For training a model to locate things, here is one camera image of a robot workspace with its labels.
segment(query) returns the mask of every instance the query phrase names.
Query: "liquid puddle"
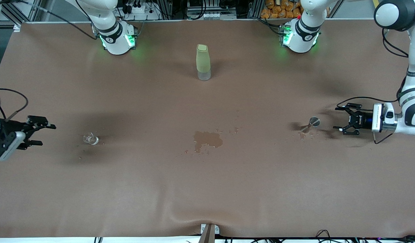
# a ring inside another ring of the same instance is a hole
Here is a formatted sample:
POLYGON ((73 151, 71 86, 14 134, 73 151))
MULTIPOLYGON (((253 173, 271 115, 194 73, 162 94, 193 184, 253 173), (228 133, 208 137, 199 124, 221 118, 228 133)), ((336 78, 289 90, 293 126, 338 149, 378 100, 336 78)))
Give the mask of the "liquid puddle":
POLYGON ((201 147, 203 145, 213 146, 214 148, 223 145, 223 140, 220 138, 220 134, 207 131, 196 131, 194 134, 194 142, 194 152, 196 153, 200 153, 201 147))

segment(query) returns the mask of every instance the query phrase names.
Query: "bottle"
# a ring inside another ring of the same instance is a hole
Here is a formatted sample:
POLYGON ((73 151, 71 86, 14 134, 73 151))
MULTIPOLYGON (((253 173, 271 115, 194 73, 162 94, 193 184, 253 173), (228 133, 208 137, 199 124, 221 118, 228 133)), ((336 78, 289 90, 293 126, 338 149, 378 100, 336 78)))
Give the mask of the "bottle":
POLYGON ((198 78, 202 81, 207 81, 211 78, 211 58, 209 57, 207 47, 207 45, 198 44, 197 57, 195 58, 198 78))

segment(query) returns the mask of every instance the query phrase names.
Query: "orange package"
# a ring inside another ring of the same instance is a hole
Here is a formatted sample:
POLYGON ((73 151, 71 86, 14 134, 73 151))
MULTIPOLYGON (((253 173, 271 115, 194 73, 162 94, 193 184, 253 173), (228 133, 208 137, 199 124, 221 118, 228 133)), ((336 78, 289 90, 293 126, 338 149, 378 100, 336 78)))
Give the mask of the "orange package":
POLYGON ((289 1, 288 0, 281 0, 281 8, 282 9, 286 9, 287 6, 289 6, 289 1))
POLYGON ((275 6, 272 8, 272 13, 274 14, 279 14, 281 12, 281 7, 280 6, 275 6))
POLYGON ((265 3, 266 3, 266 7, 268 9, 272 9, 275 6, 275 1, 274 0, 266 0, 265 3))
POLYGON ((292 11, 286 11, 286 18, 293 18, 293 12, 292 11))
POLYGON ((278 14, 278 18, 285 18, 286 17, 286 11, 285 9, 283 9, 279 14, 278 14))
POLYGON ((260 14, 260 18, 262 19, 269 19, 271 15, 271 11, 269 9, 263 9, 260 14))
POLYGON ((299 9, 293 9, 293 18, 297 18, 300 15, 299 9))

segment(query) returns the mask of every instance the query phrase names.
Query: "clear glass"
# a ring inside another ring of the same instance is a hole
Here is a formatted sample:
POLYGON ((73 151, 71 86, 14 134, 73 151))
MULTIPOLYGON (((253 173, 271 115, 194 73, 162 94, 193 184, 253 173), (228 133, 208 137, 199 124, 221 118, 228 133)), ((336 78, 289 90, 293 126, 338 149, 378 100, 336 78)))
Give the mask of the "clear glass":
POLYGON ((88 143, 90 145, 96 145, 99 141, 99 138, 95 137, 92 132, 83 136, 83 142, 88 143))
POLYGON ((211 78, 211 71, 209 70, 209 72, 206 73, 201 73, 199 71, 197 71, 198 74, 198 79, 200 79, 201 81, 208 81, 211 78))

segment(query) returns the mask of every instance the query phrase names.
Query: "small glass cup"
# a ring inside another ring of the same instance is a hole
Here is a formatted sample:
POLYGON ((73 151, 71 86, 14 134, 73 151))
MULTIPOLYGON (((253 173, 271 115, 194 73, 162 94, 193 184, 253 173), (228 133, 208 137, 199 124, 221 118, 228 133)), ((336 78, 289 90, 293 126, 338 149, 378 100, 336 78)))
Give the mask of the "small glass cup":
POLYGON ((83 136, 83 142, 90 145, 96 145, 99 141, 98 137, 95 137, 92 132, 83 136))

